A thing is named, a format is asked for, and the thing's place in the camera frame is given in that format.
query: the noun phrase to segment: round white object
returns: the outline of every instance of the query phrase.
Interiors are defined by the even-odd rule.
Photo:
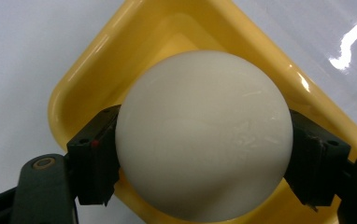
[[[260,205],[288,166],[289,109],[269,77],[234,55],[199,50],[154,65],[118,116],[119,161],[160,211],[222,221]]]

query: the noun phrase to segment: yellow plastic container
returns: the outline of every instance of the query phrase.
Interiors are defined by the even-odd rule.
[[[262,69],[297,110],[352,146],[353,123],[231,1],[129,0],[62,78],[50,98],[52,133],[65,144],[100,110],[121,104],[135,80],[160,60],[184,51],[215,49]],[[145,203],[123,173],[115,194],[147,223],[187,223]],[[319,213],[303,206],[283,180],[273,195],[243,217],[223,223],[335,223],[339,200]]]

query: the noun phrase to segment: round joint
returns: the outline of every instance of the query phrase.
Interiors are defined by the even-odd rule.
[[[44,170],[51,167],[56,160],[52,157],[42,158],[33,164],[33,169]]]

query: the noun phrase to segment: white surface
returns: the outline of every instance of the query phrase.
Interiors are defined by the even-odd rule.
[[[349,68],[329,61],[357,24],[357,1],[235,2],[357,121],[357,39]],[[25,162],[63,153],[48,126],[50,93],[120,3],[0,0],[0,192],[17,184]],[[118,201],[80,206],[79,215],[81,223],[142,223]]]
[[[118,116],[121,167],[138,194],[184,220],[240,217],[280,183],[293,126],[278,88],[253,64],[218,51],[159,62]]]

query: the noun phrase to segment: bolt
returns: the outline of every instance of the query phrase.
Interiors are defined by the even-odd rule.
[[[44,170],[51,167],[56,160],[52,157],[42,158],[33,164],[33,169]]]

